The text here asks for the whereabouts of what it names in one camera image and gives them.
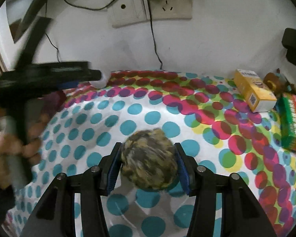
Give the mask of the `person's left hand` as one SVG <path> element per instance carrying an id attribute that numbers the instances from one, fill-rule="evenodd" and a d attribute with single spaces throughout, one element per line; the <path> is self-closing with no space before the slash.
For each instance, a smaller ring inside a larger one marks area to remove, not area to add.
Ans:
<path id="1" fill-rule="evenodd" d="M 41 146 L 41 133 L 45 130 L 50 116 L 43 113 L 36 123 L 33 123 L 28 130 L 30 143 L 23 145 L 15 136 L 8 133 L 0 133 L 0 189 L 7 189 L 11 185 L 10 170 L 7 157 L 20 155 L 28 159 L 32 166 L 39 164 L 41 155 L 38 150 Z"/>

